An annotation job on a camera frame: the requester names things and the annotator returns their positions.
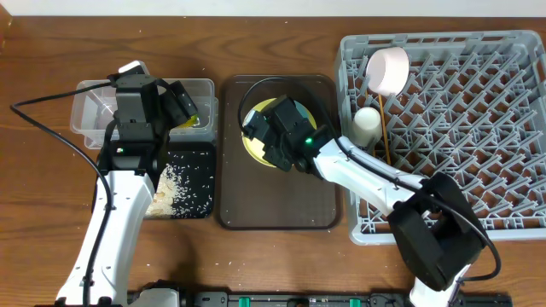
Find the yellow bowl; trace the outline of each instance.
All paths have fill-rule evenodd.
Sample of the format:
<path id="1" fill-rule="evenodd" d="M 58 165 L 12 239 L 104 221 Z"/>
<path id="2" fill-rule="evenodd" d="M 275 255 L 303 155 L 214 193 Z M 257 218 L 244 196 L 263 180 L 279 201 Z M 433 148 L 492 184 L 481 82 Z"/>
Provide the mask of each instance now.
<path id="1" fill-rule="evenodd" d="M 255 107 L 253 107 L 253 110 L 258 111 L 258 112 L 262 111 L 265 106 L 267 106 L 268 104 L 270 104 L 274 100 L 275 100 L 275 98 L 271 98 L 271 99 L 268 99 L 266 101 L 262 101 L 259 104 L 257 104 Z M 309 110 L 307 110 L 306 107 L 304 107 L 301 103 L 299 103 L 297 101 L 296 101 L 296 106 L 305 110 L 305 113 L 307 114 L 309 122 L 311 123 L 313 128 L 316 129 L 317 128 L 317 123 L 315 122 L 315 119 L 311 115 L 311 112 L 309 112 Z M 264 144 L 259 139 L 254 137 L 254 139 L 250 140 L 248 137 L 244 136 L 242 133 L 241 133 L 241 137 L 242 137 L 242 144 L 245 146 L 245 149 L 248 151 L 248 153 L 250 154 L 251 157 L 253 157 L 255 160 L 257 160 L 259 163 L 261 163 L 263 165 L 275 167 L 274 165 L 267 162 L 263 158 L 264 154 L 265 154 Z"/>

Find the black tray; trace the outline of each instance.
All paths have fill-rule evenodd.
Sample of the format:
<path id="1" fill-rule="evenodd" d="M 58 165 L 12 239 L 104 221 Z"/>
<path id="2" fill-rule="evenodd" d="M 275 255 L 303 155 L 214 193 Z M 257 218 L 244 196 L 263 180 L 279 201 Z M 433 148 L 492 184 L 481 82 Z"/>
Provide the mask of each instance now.
<path id="1" fill-rule="evenodd" d="M 329 229 L 341 214 L 341 193 L 334 184 L 295 169 L 286 173 L 261 165 L 244 148 L 237 124 L 237 108 L 245 92 L 257 81 L 271 76 L 234 76 L 224 84 L 220 104 L 222 122 L 220 202 L 218 221 L 227 229 Z M 331 119 L 337 119 L 334 83 L 328 77 L 298 78 L 327 103 Z M 311 111 L 322 123 L 317 106 L 299 86 L 284 81 L 261 84 L 249 97 L 243 116 L 256 104 L 287 94 Z"/>

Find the black cable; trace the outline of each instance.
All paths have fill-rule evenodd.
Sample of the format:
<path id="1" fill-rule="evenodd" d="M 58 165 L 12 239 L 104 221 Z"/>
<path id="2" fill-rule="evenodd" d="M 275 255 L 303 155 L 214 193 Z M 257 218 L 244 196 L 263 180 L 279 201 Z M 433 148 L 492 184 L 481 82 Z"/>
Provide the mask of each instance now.
<path id="1" fill-rule="evenodd" d="M 80 156 L 82 156 L 84 158 L 84 160 L 87 163 L 89 163 L 89 165 L 91 165 L 93 170 L 95 170 L 96 174 L 98 175 L 99 179 L 102 182 L 102 185 L 104 186 L 104 190 L 106 192 L 106 198 L 107 198 L 106 205 L 104 207 L 104 217 L 102 218 L 102 222 L 101 222 L 101 226 L 99 228 L 99 231 L 96 234 L 95 243 L 93 244 L 93 248 L 91 249 L 91 253 L 90 253 L 90 256 L 89 256 L 89 262 L 87 263 L 87 269 L 85 270 L 84 289 L 83 289 L 84 290 L 83 306 L 85 306 L 85 307 L 89 306 L 90 281 L 91 281 L 91 276 L 92 276 L 92 272 L 93 272 L 93 266 L 95 265 L 96 254 L 98 253 L 99 246 L 101 245 L 101 240 L 102 240 L 102 237 L 104 235 L 104 231 L 106 230 L 106 225 L 108 223 L 108 218 L 110 217 L 110 211 L 112 210 L 112 194 L 110 192 L 110 187 L 108 186 L 108 182 L 106 181 L 106 178 L 99 171 L 99 168 L 95 164 L 95 161 L 93 161 L 87 154 L 85 154 L 76 145 L 74 145 L 73 143 L 68 141 L 65 137 L 59 135 L 58 133 L 54 132 L 50 128 L 46 127 L 45 125 L 40 124 L 38 121 L 36 121 L 36 120 L 32 119 L 31 117 L 29 117 L 28 115 L 24 114 L 22 111 L 19 110 L 18 107 L 25 106 L 25 105 L 28 105 L 28 104 L 37 103 L 37 102 L 42 102 L 42 101 L 50 101 L 50 100 L 54 100 L 54 99 L 58 99 L 58 98 L 74 96 L 74 95 L 79 94 L 79 93 L 84 93 L 84 92 L 86 92 L 88 90 L 98 89 L 98 88 L 109 86 L 109 85 L 111 85 L 109 82 L 108 83 L 103 83 L 103 84 L 97 84 L 97 85 L 86 87 L 86 88 L 83 88 L 83 89 L 80 89 L 80 90 L 71 91 L 71 92 L 68 92 L 68 93 L 52 95 L 52 96 L 46 96 L 46 97 L 41 97 L 41 98 L 37 98 L 37 99 L 31 99 L 29 101 L 17 102 L 17 103 L 14 103 L 13 105 L 11 105 L 9 107 L 9 109 L 11 109 L 11 111 L 13 111 L 15 114 L 19 115 L 21 118 L 23 118 L 27 122 L 31 123 L 32 125 L 38 127 L 40 130 L 46 132 L 50 136 L 52 136 L 52 137 L 56 138 L 57 140 L 61 141 L 62 143 L 64 143 L 68 147 L 72 148 Z"/>
<path id="2" fill-rule="evenodd" d="M 333 137 L 335 143 L 338 145 L 341 152 L 343 152 L 343 154 L 346 155 L 348 158 L 351 158 L 351 160 L 353 160 L 358 165 L 362 166 L 362 168 L 364 168 L 366 171 L 370 171 L 373 174 L 387 180 L 388 182 L 392 182 L 393 184 L 395 184 L 396 186 L 398 186 L 400 188 L 405 188 L 405 189 L 409 190 L 410 192 L 413 192 L 413 193 L 417 194 L 419 197 L 432 202 L 434 205 L 440 207 L 442 210 L 446 210 L 448 213 L 459 217 L 463 222 L 467 223 L 472 228 L 472 230 L 478 235 L 478 237 L 482 240 L 482 242 L 485 243 L 487 245 L 487 247 L 489 247 L 489 249 L 491 250 L 491 253 L 493 254 L 493 258 L 495 259 L 495 269 L 490 274 L 480 275 L 480 276 L 471 276 L 471 277 L 462 277 L 457 282 L 487 281 L 489 279 L 494 278 L 495 276 L 497 276 L 500 273 L 501 267 L 502 267 L 501 257 L 500 257 L 500 255 L 498 253 L 497 248 L 495 247 L 493 242 L 489 239 L 489 237 L 487 236 L 487 233 L 485 231 L 482 232 L 478 227 L 476 227 L 476 225 L 474 225 L 467 218 L 465 218 L 461 213 L 459 213 L 459 211 L 451 208 L 449 205 L 445 204 L 443 201 L 437 200 L 436 198 L 434 198 L 431 195 L 421 191 L 420 189 L 412 187 L 409 184 L 400 181 L 396 177 L 394 177 L 394 178 L 390 177 L 389 175 L 387 175 L 387 174 L 385 174 L 385 173 L 383 173 L 381 171 L 376 170 L 374 167 L 363 163 L 360 159 L 353 156 L 351 150 L 347 150 L 341 144 L 341 141 L 340 141 L 340 138 L 339 138 L 339 136 L 337 134 L 337 131 L 334 128 L 334 124 L 332 124 L 332 120 L 330 119 L 330 117 L 328 115 L 328 112 L 326 111 L 326 108 L 325 108 L 324 104 L 322 103 L 322 101 L 313 93 L 312 90 L 310 90 L 305 84 L 301 83 L 297 79 L 290 78 L 290 77 L 269 77 L 269 78 L 264 78 L 262 80 L 259 80 L 257 83 L 253 84 L 253 86 L 251 86 L 250 89 L 248 89 L 247 93 L 245 93 L 245 95 L 242 97 L 241 102 L 239 104 L 237 119 L 239 120 L 239 126 L 241 127 L 241 131 L 244 132 L 244 129 L 243 129 L 244 127 L 242 126 L 242 121 L 241 121 L 241 111 L 242 111 L 242 108 L 243 108 L 243 105 L 244 105 L 245 101 L 247 100 L 248 96 L 252 93 L 252 91 L 254 89 L 256 89 L 256 86 L 258 86 L 259 84 L 262 84 L 263 82 L 267 82 L 267 81 L 271 81 L 271 80 L 281 80 L 281 81 L 293 82 L 293 83 L 299 85 L 301 88 L 303 88 L 311 96 L 312 100 L 317 104 L 318 108 L 321 110 L 322 116 L 324 117 L 325 124 L 328 127 L 328 130 L 330 131 L 330 133 L 332 134 L 332 137 Z"/>

